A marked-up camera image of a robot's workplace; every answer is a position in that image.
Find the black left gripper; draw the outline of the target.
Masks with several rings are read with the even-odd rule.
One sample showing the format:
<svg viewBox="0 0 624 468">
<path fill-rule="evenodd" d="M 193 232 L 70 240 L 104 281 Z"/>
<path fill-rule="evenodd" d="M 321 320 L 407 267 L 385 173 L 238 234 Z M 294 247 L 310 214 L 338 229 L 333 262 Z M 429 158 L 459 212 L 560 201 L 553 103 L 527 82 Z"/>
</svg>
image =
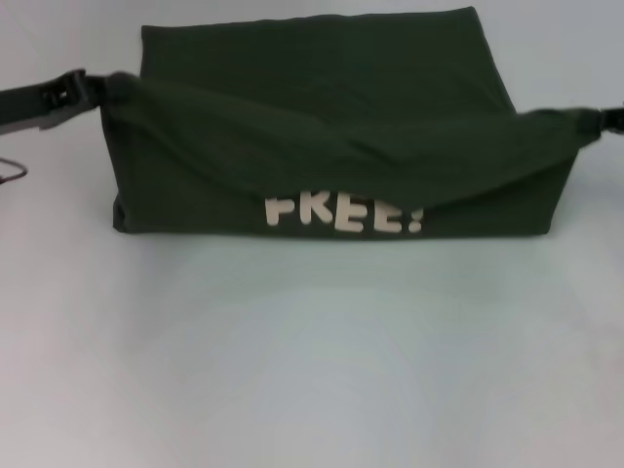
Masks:
<svg viewBox="0 0 624 468">
<path fill-rule="evenodd" d="M 111 75 L 73 70 L 53 80 L 1 92 L 1 134 L 49 130 L 109 102 Z"/>
</svg>

